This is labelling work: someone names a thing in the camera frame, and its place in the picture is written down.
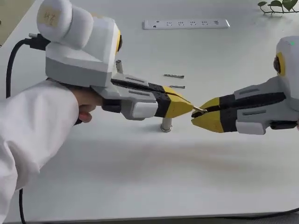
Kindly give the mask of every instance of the plant leaf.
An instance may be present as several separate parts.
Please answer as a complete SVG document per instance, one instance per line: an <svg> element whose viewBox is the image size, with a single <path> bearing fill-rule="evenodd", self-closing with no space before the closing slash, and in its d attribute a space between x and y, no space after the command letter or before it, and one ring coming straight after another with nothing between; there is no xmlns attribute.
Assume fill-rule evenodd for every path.
<svg viewBox="0 0 299 224"><path fill-rule="evenodd" d="M262 7L262 6L266 5L266 4L267 4L266 1L261 1L261 2L259 2L257 5L258 5L259 7Z"/></svg>
<svg viewBox="0 0 299 224"><path fill-rule="evenodd" d="M282 3L278 0L272 1L269 6L277 6L277 7L282 7Z"/></svg>
<svg viewBox="0 0 299 224"><path fill-rule="evenodd" d="M282 4L288 11L290 11L297 4L297 2L298 0L283 0Z"/></svg>

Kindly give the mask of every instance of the black power cable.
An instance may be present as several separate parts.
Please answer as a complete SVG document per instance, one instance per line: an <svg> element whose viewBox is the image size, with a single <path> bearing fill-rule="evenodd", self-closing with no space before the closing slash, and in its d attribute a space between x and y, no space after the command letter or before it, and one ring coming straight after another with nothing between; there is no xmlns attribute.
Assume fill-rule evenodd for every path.
<svg viewBox="0 0 299 224"><path fill-rule="evenodd" d="M7 71L6 71L6 98L9 98L11 96L11 74L13 70L13 64L15 56L23 45L29 45L30 48L38 49L38 50L45 50L46 46L49 44L50 41L43 38L40 34L38 34L36 37L31 39L24 39L14 46L13 50L10 53L10 57L8 60L7 65ZM24 217L24 211L23 211L23 189L20 189L19 191L19 209L20 209L20 217L22 224L26 224L25 217Z"/></svg>
<svg viewBox="0 0 299 224"><path fill-rule="evenodd" d="M6 71L6 98L9 98L11 95L11 73L13 70L14 58L20 49L20 47L24 44L30 44L29 39L24 39L19 41L13 50L10 53L10 57L8 60L7 71ZM22 224L26 224L23 212L23 189L19 191L19 209L20 209L20 216Z"/></svg>

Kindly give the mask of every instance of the metal bolt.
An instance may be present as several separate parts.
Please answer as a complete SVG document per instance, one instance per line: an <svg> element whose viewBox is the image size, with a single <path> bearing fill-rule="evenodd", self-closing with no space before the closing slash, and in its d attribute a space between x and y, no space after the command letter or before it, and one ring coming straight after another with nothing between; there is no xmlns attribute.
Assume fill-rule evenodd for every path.
<svg viewBox="0 0 299 224"><path fill-rule="evenodd" d="M171 75L171 74L164 74L166 77L172 77L172 78L185 78L185 76L177 76L177 75Z"/></svg>
<svg viewBox="0 0 299 224"><path fill-rule="evenodd" d="M172 130L172 119L171 118L163 118L162 124L160 126L162 132L170 132Z"/></svg>
<svg viewBox="0 0 299 224"><path fill-rule="evenodd" d="M115 63L116 63L116 70L117 70L117 72L123 74L121 60L117 60Z"/></svg>
<svg viewBox="0 0 299 224"><path fill-rule="evenodd" d="M186 86L184 86L184 85L170 85L169 87L171 87L171 88L180 88L180 89L185 89L186 88Z"/></svg>

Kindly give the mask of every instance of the handheld robotic gripper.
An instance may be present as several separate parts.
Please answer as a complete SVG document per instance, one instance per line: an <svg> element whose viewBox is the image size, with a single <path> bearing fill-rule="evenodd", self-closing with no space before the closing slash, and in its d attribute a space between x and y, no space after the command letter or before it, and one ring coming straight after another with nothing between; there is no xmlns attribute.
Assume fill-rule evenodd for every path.
<svg viewBox="0 0 299 224"><path fill-rule="evenodd" d="M212 132L266 133L266 128L288 129L299 120L299 36L277 44L274 69L277 76L245 87L231 95L209 100L192 123Z"/></svg>
<svg viewBox="0 0 299 224"><path fill-rule="evenodd" d="M49 41L46 76L91 88L103 97L103 110L129 120L174 118L193 110L173 89L117 72L114 62L122 36L113 19L91 14L69 0L44 0L37 27Z"/></svg>

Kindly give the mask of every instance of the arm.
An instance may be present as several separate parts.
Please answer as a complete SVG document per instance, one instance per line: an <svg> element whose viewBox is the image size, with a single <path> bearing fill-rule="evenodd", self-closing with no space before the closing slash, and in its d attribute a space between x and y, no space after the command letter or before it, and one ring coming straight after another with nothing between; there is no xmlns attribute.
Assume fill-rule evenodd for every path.
<svg viewBox="0 0 299 224"><path fill-rule="evenodd" d="M78 113L75 95L52 81L0 101L0 223L14 191L57 153Z"/></svg>

